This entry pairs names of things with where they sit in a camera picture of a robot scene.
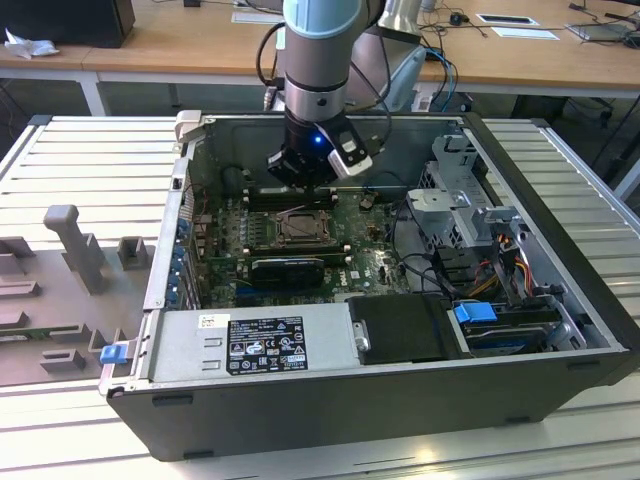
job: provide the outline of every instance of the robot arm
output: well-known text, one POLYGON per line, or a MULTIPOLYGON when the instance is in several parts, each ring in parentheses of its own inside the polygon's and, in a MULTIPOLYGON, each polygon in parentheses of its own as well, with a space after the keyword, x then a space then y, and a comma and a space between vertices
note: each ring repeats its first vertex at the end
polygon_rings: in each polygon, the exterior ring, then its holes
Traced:
POLYGON ((287 25, 285 138, 268 160, 285 184, 313 189, 372 165, 382 147, 363 140, 345 115, 352 49, 384 0, 284 0, 287 25))

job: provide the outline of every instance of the desk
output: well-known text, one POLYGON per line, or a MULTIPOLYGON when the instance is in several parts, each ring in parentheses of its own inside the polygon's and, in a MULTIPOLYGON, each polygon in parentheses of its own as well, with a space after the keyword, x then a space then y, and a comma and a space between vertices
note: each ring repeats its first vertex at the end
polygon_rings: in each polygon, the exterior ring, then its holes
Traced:
MULTIPOLYGON (((231 23, 232 6, 133 0, 136 24, 120 49, 62 46, 61 55, 23 60, 0 53, 0 77, 74 80, 80 83, 93 115, 108 107, 100 82, 150 82, 259 85, 254 58, 265 25, 231 23)), ((569 10, 568 0, 449 0, 480 24, 475 13, 531 16, 541 27, 588 23, 588 15, 569 10)), ((633 7, 590 0, 605 12, 630 14, 633 7)), ((437 21, 437 14, 431 15, 437 21)), ((440 21, 448 12, 440 10, 440 21)), ((633 98, 640 93, 640 53, 622 45, 581 44, 568 31, 560 41, 500 38, 487 29, 484 39, 473 28, 451 28, 444 37, 447 56, 457 65, 458 91, 557 96, 633 98)), ((434 34, 427 34, 437 44, 434 34)), ((273 47, 265 51, 270 68, 273 47)), ((428 64, 420 75, 423 94, 437 88, 442 68, 428 64)))
MULTIPOLYGON (((464 9, 474 25, 489 25, 477 13, 529 16, 540 24, 531 28, 592 23, 589 15, 570 10, 568 4, 569 0, 447 0, 450 7, 464 9)), ((611 21, 605 12, 634 12, 633 7, 614 2, 590 0, 588 5, 602 22, 611 21)), ((424 15, 420 21, 436 23, 438 15, 448 26, 446 9, 424 15)), ((483 31, 488 38, 475 28, 451 27, 443 37, 447 58, 458 67, 462 92, 625 98, 640 93, 640 55, 623 45, 582 43, 568 30, 553 31, 560 40, 501 38, 491 29, 483 31)), ((426 37, 431 45, 438 45, 435 34, 426 37)), ((433 79, 425 69, 420 80, 433 79)))

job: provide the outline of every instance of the blue plastic latch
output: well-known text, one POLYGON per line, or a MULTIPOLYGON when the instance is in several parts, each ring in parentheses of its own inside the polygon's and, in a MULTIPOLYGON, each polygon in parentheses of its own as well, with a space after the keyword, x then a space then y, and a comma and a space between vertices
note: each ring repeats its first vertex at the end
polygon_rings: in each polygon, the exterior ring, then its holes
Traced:
POLYGON ((469 302, 453 309, 458 323, 495 322, 498 320, 496 312, 490 303, 469 302))
POLYGON ((107 345, 100 352, 100 363, 108 365, 112 363, 127 363, 126 345, 107 345))

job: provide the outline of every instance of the table leg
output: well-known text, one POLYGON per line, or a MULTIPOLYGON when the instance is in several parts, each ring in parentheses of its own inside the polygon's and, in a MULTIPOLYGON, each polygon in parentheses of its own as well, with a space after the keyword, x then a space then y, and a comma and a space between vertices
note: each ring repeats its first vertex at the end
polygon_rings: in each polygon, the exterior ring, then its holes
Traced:
POLYGON ((180 93, 178 92, 178 85, 175 83, 169 84, 169 98, 171 99, 171 106, 173 108, 180 108, 182 102, 180 102, 180 93))
POLYGON ((100 91, 100 83, 97 77, 80 80, 80 86, 84 92, 84 98, 89 106, 89 111, 94 117, 106 117, 111 115, 109 105, 100 91))

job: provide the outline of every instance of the white paper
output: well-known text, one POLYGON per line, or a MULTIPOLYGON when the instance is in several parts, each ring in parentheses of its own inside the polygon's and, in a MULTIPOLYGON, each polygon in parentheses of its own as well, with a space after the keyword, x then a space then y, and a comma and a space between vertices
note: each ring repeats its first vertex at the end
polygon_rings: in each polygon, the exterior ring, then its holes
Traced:
POLYGON ((253 12, 233 12, 231 14, 233 23, 258 23, 261 25, 275 25, 284 21, 282 15, 271 13, 253 13, 253 12))
POLYGON ((532 28, 491 27, 501 37, 507 38, 535 38, 537 40, 560 40, 549 30, 535 30, 532 28))
POLYGON ((56 50, 53 42, 49 40, 28 40, 26 38, 17 37, 12 35, 9 30, 5 28, 7 35, 7 41, 4 42, 4 46, 11 55, 16 57, 23 57, 27 60, 31 60, 31 57, 41 57, 44 55, 55 55, 60 53, 56 50))
POLYGON ((214 313, 212 315, 200 315, 198 328, 224 328, 231 321, 228 313, 214 313))

